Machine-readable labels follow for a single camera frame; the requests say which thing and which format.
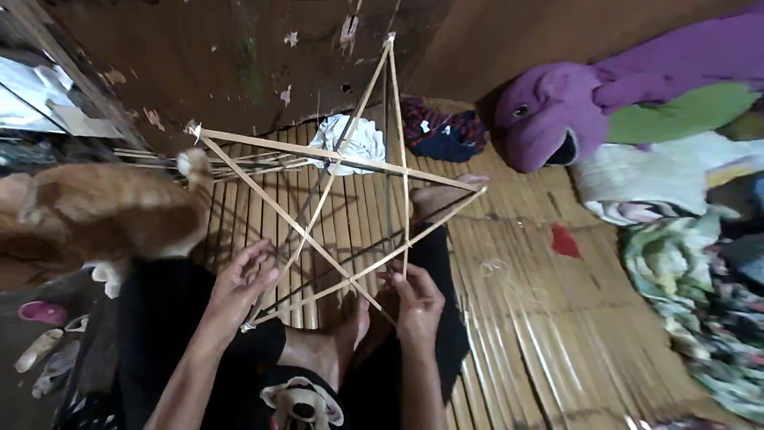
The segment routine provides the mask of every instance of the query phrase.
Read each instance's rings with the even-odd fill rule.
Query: cat tail
[[[212,199],[212,163],[201,148],[191,148],[178,154],[178,170],[189,181],[189,192],[205,201]]]

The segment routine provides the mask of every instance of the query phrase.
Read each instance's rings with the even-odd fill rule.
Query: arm
[[[446,429],[435,352],[403,352],[402,430]]]
[[[254,300],[278,276],[272,252],[270,240],[260,240],[220,272],[202,320],[144,429],[200,427],[223,351]]]
[[[445,299],[425,269],[393,261],[392,283],[400,296],[398,338],[403,353],[402,430],[445,430],[445,408],[435,361],[435,335]]]

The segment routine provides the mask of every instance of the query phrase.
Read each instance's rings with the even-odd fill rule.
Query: white cloth
[[[762,170],[764,141],[732,142],[704,132],[650,145],[648,151],[608,143],[571,170],[583,205],[626,226],[676,217],[677,210],[703,215],[707,174],[743,159]]]
[[[308,146],[333,151],[335,143],[339,140],[339,136],[342,134],[342,130],[345,129],[345,124],[347,124],[350,119],[350,116],[342,114],[328,117],[321,123],[319,130],[316,133],[316,137],[313,138]],[[363,118],[358,120],[358,126],[348,142],[348,147],[342,151],[342,154],[368,158],[375,161],[384,161],[385,151],[382,132],[377,131],[374,121],[369,121],[368,119]],[[312,163],[320,168],[324,166],[324,162],[320,160],[313,160]],[[330,169],[334,168],[334,165],[335,163],[332,163]],[[364,174],[373,173],[373,171],[353,168],[346,165],[339,165],[339,169],[337,170],[338,176],[347,176],[354,173]]]

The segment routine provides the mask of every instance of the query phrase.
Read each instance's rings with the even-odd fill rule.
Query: stuffed animal mouth
[[[562,138],[560,147],[551,157],[547,158],[546,166],[567,166],[572,164],[578,156],[578,137],[570,127],[565,127],[565,136]]]

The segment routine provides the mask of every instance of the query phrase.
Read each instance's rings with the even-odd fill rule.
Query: white slipper
[[[27,348],[26,351],[18,358],[16,365],[14,366],[16,371],[24,373],[31,369],[32,366],[37,364],[47,353],[58,345],[63,336],[63,330],[60,328],[52,328],[45,333],[42,333],[37,339],[32,342],[32,345]]]

